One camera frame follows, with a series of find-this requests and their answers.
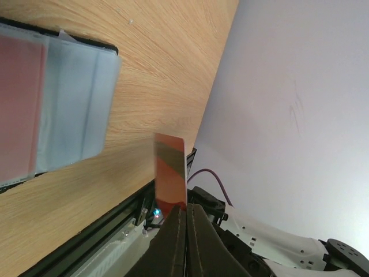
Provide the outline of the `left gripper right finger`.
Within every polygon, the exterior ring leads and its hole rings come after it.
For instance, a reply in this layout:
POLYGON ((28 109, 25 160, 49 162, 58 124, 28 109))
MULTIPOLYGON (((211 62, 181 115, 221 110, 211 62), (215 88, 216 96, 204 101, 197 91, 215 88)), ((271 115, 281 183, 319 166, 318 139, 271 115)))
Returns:
POLYGON ((224 246, 200 205, 187 205, 186 220, 188 276, 250 275, 224 246))

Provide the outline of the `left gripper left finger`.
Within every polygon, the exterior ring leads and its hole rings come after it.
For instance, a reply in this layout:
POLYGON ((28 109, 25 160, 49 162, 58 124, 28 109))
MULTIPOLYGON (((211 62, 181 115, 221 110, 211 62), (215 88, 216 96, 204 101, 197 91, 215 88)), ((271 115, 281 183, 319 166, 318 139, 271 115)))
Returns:
POLYGON ((184 276, 185 254, 186 212, 176 205, 126 276, 184 276))

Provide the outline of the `red card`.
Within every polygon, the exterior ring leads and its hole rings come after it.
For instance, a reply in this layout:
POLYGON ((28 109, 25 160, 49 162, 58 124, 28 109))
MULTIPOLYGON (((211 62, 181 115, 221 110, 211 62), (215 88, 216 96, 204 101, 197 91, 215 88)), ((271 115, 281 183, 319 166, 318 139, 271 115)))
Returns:
POLYGON ((48 41, 1 35, 1 185, 35 171, 48 41))
POLYGON ((155 199, 164 217, 176 205, 187 205, 185 142, 180 137, 155 133, 155 199))

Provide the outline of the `black leather card holder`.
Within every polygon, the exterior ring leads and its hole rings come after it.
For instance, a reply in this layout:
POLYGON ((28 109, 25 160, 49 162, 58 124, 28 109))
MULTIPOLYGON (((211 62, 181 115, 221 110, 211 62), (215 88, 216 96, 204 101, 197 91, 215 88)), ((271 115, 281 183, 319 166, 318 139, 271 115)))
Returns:
POLYGON ((7 18, 1 35, 48 41, 35 171, 6 190, 101 153, 122 60, 114 45, 7 18))

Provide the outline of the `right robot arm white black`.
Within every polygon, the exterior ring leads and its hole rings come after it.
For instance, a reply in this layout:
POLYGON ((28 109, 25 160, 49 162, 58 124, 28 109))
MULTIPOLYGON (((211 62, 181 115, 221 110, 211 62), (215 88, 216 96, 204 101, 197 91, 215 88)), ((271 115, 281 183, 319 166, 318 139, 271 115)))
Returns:
POLYGON ((222 243, 251 276, 368 276, 368 259, 337 239, 300 237, 264 224, 194 187, 199 204, 222 243))

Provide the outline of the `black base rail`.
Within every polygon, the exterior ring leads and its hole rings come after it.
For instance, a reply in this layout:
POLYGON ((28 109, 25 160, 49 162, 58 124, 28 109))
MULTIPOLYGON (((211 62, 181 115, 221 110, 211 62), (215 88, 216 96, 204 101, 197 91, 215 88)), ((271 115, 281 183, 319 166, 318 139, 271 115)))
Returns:
POLYGON ((153 207, 154 184, 150 181, 20 275, 72 276, 115 234, 130 224, 137 227, 144 222, 153 207))

